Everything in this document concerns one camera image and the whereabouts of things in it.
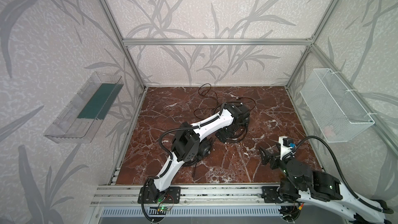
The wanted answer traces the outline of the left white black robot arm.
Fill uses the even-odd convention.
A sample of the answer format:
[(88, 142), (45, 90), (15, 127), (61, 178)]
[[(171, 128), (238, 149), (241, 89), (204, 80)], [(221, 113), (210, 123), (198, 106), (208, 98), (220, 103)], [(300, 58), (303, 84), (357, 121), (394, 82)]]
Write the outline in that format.
[(147, 177), (140, 191), (138, 203), (161, 203), (168, 197), (177, 199), (177, 188), (172, 180), (182, 167), (196, 165), (208, 156), (215, 137), (222, 143), (239, 143), (248, 132), (250, 109), (242, 102), (222, 103), (220, 111), (212, 116), (179, 128), (164, 132), (158, 139), (161, 148), (169, 157), (156, 176)]

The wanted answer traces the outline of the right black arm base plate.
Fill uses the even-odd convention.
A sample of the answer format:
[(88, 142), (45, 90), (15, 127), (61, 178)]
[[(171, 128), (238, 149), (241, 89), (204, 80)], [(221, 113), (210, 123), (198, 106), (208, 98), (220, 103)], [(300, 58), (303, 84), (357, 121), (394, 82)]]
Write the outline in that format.
[(279, 195), (279, 186), (263, 186), (261, 187), (261, 190), (261, 198), (264, 200), (264, 203), (283, 203), (283, 200)]

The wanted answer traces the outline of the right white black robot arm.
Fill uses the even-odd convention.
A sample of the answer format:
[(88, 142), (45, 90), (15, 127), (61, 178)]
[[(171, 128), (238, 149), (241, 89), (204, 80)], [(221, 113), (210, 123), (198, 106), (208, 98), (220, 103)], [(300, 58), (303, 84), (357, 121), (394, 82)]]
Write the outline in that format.
[(326, 172), (315, 171), (295, 158), (298, 148), (310, 139), (307, 136), (295, 144), (293, 139), (281, 136), (278, 140), (278, 153), (259, 148), (262, 164), (269, 165), (272, 170), (279, 169), (284, 174), (278, 186), (262, 187), (264, 202), (285, 203), (286, 206), (279, 212), (288, 223), (294, 222), (304, 204), (309, 203), (333, 212), (352, 224), (388, 224), (386, 216), (394, 211), (384, 200), (370, 200), (355, 193), (330, 147), (327, 149), (340, 175), (338, 178)]

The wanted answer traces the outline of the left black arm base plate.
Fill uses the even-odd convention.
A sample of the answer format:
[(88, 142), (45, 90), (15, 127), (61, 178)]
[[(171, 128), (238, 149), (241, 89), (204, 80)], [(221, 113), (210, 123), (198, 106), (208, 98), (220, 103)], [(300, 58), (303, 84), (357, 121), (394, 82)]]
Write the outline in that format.
[(180, 187), (170, 187), (169, 189), (158, 192), (156, 189), (152, 190), (149, 186), (142, 187), (138, 195), (137, 202), (139, 204), (158, 204), (158, 203), (174, 203), (178, 204), (181, 196)]

